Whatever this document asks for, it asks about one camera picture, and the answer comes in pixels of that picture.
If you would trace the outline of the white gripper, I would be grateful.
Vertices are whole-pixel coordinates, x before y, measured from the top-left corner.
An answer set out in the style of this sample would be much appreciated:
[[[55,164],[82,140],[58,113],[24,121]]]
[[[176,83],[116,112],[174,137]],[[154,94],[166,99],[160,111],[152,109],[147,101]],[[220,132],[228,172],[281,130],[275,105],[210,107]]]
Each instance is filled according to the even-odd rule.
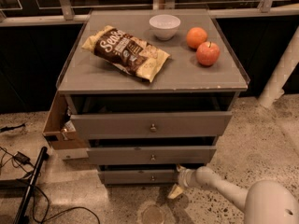
[[[177,164],[178,174],[178,184],[175,184],[171,188],[169,194],[167,195],[168,199],[174,200],[180,194],[184,192],[185,189],[197,188],[198,182],[196,180],[196,171],[193,169],[186,169],[184,166]]]

